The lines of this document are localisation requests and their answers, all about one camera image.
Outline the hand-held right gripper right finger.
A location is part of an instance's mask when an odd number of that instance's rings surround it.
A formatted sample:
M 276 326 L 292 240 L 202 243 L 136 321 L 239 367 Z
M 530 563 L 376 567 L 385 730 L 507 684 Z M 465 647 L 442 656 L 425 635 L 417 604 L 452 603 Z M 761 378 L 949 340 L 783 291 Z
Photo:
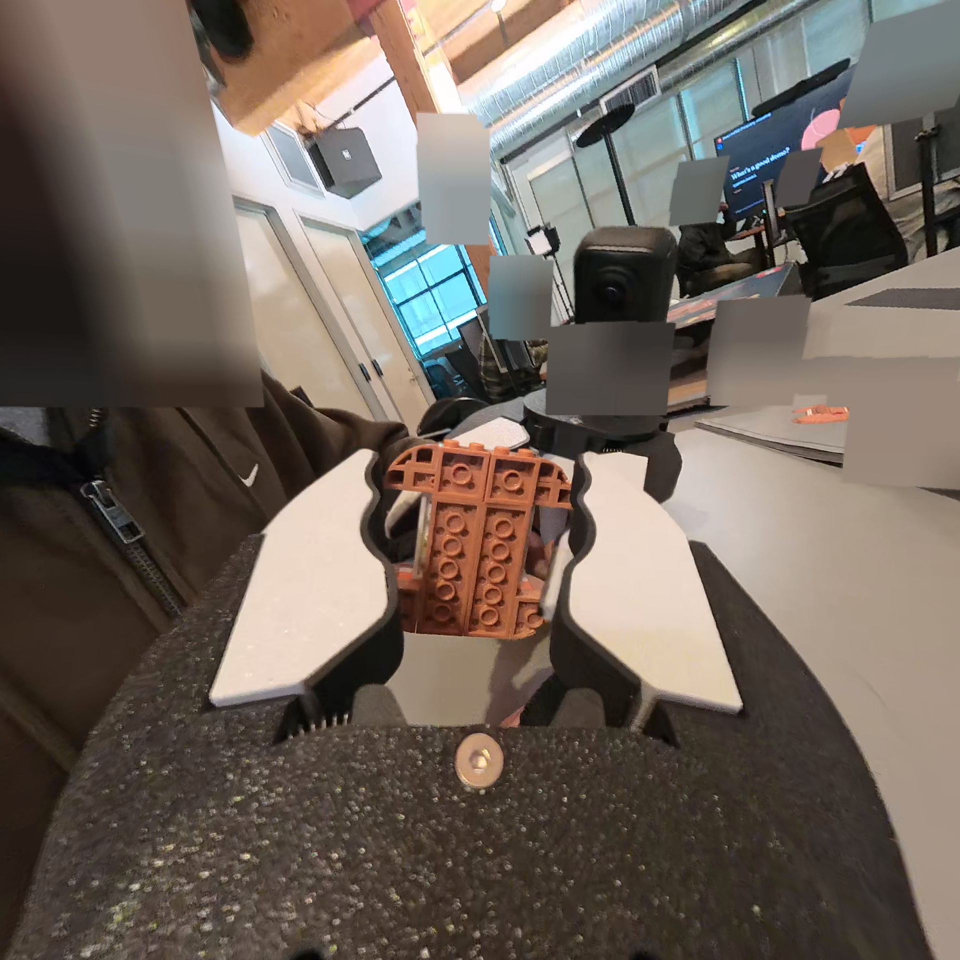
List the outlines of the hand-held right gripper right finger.
M 577 461 L 551 666 L 570 689 L 596 691 L 607 715 L 650 715 L 661 703 L 739 714 L 689 541 L 645 491 L 646 467 L 625 452 Z

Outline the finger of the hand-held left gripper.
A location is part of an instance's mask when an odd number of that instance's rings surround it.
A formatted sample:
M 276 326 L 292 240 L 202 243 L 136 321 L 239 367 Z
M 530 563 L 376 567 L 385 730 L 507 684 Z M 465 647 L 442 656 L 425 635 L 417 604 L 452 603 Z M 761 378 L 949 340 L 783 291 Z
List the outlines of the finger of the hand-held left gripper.
M 538 510 L 533 534 L 533 576 L 541 581 L 538 606 L 548 622 L 554 618 L 563 576 L 572 559 L 570 511 Z
M 406 437 L 391 441 L 378 451 L 378 465 L 375 472 L 378 485 L 382 485 L 390 464 L 402 453 L 414 447 L 428 443 L 439 444 L 443 440 L 453 439 L 460 444 L 476 442 L 487 449 L 506 447 L 515 450 L 529 446 L 529 436 L 519 423 L 496 416 L 480 425 L 456 434 L 450 431 L 442 438 Z M 378 510 L 383 514 L 383 536 L 380 548 L 392 563 L 406 563 L 414 559 L 420 514 L 424 497 L 414 491 L 382 491 Z

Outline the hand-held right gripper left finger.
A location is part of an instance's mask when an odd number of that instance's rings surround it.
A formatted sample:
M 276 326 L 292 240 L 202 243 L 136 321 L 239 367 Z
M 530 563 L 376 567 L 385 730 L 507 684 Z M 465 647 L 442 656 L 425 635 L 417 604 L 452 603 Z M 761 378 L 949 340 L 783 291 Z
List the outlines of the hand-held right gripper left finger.
M 342 710 L 400 667 L 399 586 L 375 544 L 377 455 L 360 450 L 288 503 L 267 525 L 209 690 L 217 708 L 320 687 Z

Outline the brown lego assembly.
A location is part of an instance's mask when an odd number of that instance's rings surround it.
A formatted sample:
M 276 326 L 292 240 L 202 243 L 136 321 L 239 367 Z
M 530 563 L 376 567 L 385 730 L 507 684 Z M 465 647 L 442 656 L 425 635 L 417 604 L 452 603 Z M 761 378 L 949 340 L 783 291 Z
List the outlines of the brown lego assembly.
M 511 642 L 541 629 L 544 586 L 526 557 L 535 510 L 572 507 L 555 462 L 528 448 L 430 442 L 398 456 L 384 487 L 426 505 L 414 559 L 395 566 L 405 632 Z

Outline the lego instruction booklet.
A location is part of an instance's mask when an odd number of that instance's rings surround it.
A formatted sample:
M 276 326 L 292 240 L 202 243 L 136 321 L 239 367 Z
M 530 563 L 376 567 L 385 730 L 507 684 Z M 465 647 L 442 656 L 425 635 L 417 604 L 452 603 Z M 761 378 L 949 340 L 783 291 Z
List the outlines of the lego instruction booklet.
M 790 406 L 726 408 L 697 418 L 694 425 L 760 449 L 842 466 L 849 416 L 849 408 L 826 404 L 798 409 Z

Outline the black floor lamp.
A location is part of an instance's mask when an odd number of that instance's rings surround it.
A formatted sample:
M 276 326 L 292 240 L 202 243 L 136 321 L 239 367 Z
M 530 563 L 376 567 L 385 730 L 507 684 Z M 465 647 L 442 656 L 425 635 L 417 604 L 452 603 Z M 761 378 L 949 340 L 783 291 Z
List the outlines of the black floor lamp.
M 635 227 L 637 221 L 614 144 L 614 134 L 630 122 L 636 110 L 637 106 L 633 102 L 616 106 L 585 127 L 573 142 L 574 147 L 580 150 L 591 148 L 599 142 L 604 144 L 620 205 L 629 227 Z

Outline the brown hooded jacket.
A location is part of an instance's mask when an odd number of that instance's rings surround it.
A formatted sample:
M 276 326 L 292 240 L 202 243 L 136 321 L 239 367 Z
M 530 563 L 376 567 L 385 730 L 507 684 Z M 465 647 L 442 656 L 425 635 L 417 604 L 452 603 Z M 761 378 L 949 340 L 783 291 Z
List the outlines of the brown hooded jacket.
M 2 408 L 1 913 L 8 942 L 90 730 L 247 537 L 399 423 L 317 410 Z

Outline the wall display screen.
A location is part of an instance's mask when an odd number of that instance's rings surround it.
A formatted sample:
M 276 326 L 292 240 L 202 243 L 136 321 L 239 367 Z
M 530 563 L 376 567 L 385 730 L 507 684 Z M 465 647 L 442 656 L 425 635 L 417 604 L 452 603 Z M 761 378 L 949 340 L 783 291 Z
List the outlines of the wall display screen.
M 779 178 L 790 155 L 814 149 L 837 130 L 854 71 L 849 59 L 838 61 L 714 138 L 716 157 L 727 161 L 724 200 L 738 222 L 760 214 L 763 184 Z

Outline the silver ventilation duct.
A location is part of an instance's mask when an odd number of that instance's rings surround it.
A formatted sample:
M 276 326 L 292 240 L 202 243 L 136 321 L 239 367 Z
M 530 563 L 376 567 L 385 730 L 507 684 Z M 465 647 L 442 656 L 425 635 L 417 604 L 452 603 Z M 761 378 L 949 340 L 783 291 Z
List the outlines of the silver ventilation duct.
M 462 105 L 485 125 L 518 110 L 574 69 L 612 53 L 619 42 L 669 52 L 740 12 L 745 1 L 572 2 L 458 86 Z

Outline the black wall speaker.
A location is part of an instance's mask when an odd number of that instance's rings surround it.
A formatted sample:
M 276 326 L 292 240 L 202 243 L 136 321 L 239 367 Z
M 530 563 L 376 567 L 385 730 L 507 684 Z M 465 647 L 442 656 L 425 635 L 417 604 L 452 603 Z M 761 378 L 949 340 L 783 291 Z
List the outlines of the black wall speaker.
M 359 127 L 328 127 L 307 137 L 304 147 L 328 193 L 350 200 L 382 180 Z

